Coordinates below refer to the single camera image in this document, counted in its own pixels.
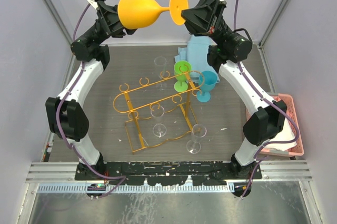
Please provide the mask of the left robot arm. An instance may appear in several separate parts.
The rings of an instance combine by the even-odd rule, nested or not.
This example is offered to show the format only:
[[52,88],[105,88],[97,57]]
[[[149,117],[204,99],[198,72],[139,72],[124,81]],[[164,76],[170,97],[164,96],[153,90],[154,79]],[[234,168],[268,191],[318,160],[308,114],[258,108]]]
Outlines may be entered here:
[[106,174],[103,155],[89,136],[89,120],[83,110],[84,101],[98,77],[110,62],[110,52],[104,45],[108,38],[123,38],[135,31],[126,28],[118,15],[118,5],[109,6],[104,1],[88,4],[97,13],[94,24],[82,35],[74,36],[71,52],[80,66],[65,89],[55,98],[45,102],[49,129],[79,159],[80,172],[94,180],[110,179]]

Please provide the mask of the clear flute glass back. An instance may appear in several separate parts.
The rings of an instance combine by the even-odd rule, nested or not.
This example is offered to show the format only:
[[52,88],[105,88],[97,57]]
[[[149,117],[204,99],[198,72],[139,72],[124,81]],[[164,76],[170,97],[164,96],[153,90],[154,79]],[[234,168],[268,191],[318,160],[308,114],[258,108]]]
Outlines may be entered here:
[[[165,77],[165,73],[166,73],[166,65],[167,65],[166,58],[163,56],[158,56],[155,58],[154,64],[155,64],[156,75],[159,77],[161,81],[163,80],[163,77]],[[167,84],[166,82],[160,82],[156,86],[160,91],[163,91],[166,89]]]

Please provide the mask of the green plastic wine glass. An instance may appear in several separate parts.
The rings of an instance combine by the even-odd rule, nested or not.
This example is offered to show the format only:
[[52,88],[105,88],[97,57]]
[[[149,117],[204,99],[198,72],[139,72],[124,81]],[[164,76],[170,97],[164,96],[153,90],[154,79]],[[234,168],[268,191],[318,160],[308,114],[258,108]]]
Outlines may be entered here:
[[184,92],[188,89],[188,84],[187,84],[187,77],[186,73],[190,73],[191,71],[191,65],[188,61],[178,61],[174,64],[174,74],[176,78],[176,82],[174,84],[174,89],[181,93]]

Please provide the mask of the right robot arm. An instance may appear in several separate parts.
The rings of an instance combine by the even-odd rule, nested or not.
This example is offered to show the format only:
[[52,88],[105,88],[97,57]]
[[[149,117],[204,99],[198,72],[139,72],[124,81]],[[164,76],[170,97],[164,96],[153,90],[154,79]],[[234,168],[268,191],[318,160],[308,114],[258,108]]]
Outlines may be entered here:
[[234,177],[244,178],[256,156],[268,143],[281,144],[292,136],[286,120],[287,106],[263,91],[241,63],[252,49],[246,29],[230,29],[223,18],[225,3],[200,0],[194,8],[181,12],[187,30],[194,36],[208,36],[215,45],[209,47],[207,62],[239,95],[250,114],[243,126],[244,140],[232,155],[230,168]]

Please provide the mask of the orange plastic wine glass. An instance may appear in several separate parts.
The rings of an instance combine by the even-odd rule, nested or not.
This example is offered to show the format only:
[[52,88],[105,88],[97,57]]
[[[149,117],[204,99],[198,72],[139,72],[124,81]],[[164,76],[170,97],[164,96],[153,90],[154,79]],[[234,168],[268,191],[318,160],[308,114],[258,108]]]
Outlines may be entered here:
[[176,25],[183,25],[185,19],[181,14],[188,7],[188,0],[170,0],[167,7],[161,6],[156,0],[120,0],[117,14],[122,25],[133,30],[152,25],[164,12],[170,13]]

